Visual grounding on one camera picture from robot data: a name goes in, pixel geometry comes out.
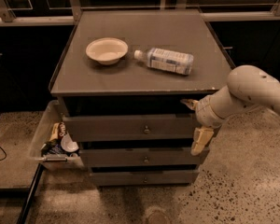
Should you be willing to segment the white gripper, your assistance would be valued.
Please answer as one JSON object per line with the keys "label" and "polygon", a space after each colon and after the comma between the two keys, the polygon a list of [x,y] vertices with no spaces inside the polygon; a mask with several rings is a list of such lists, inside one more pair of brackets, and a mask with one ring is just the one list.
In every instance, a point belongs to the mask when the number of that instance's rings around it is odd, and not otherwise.
{"label": "white gripper", "polygon": [[193,135],[191,155],[199,155],[214,135],[214,129],[219,128],[224,119],[219,117],[211,107],[211,96],[207,95],[199,102],[193,99],[181,99],[180,102],[190,110],[195,110],[196,119],[202,124],[196,128]]}

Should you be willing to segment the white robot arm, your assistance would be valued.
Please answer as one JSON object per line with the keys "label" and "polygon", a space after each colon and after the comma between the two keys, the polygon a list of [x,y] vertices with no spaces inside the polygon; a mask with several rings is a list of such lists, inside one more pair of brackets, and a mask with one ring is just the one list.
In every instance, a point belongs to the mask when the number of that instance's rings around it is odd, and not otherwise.
{"label": "white robot arm", "polygon": [[201,100],[182,99],[193,110],[202,125],[194,130],[191,154],[199,155],[229,117],[253,110],[257,106],[270,108],[280,116],[280,82],[252,65],[241,65],[228,75],[226,85]]}

